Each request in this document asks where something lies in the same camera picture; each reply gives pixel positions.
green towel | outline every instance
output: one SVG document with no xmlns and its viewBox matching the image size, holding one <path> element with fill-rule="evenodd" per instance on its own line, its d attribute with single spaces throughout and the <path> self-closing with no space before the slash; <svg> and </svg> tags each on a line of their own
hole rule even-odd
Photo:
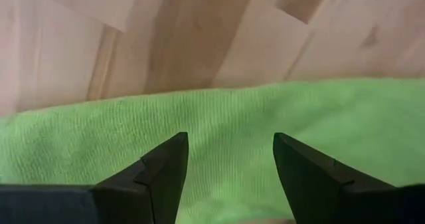
<svg viewBox="0 0 425 224">
<path fill-rule="evenodd" d="M 0 122 L 0 181 L 96 183 L 187 131 L 178 223 L 290 218 L 275 132 L 394 185 L 425 182 L 424 92 L 423 80 L 289 82 L 25 112 Z"/>
</svg>

green microfiber cloth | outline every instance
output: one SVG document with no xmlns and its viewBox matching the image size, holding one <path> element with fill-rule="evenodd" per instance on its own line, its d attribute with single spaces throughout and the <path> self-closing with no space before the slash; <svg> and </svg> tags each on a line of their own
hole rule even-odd
<svg viewBox="0 0 425 224">
<path fill-rule="evenodd" d="M 391 184 L 425 182 L 424 92 L 423 80 L 290 82 L 25 112 L 0 123 L 0 181 L 96 183 L 187 131 L 178 223 L 290 218 L 275 132 Z"/>
</svg>

wooden floor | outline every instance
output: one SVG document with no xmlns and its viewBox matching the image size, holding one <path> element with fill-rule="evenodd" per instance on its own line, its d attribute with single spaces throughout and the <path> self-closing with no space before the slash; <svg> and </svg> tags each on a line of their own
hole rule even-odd
<svg viewBox="0 0 425 224">
<path fill-rule="evenodd" d="M 425 0 L 0 0 L 0 116 L 287 80 L 425 76 Z"/>
</svg>

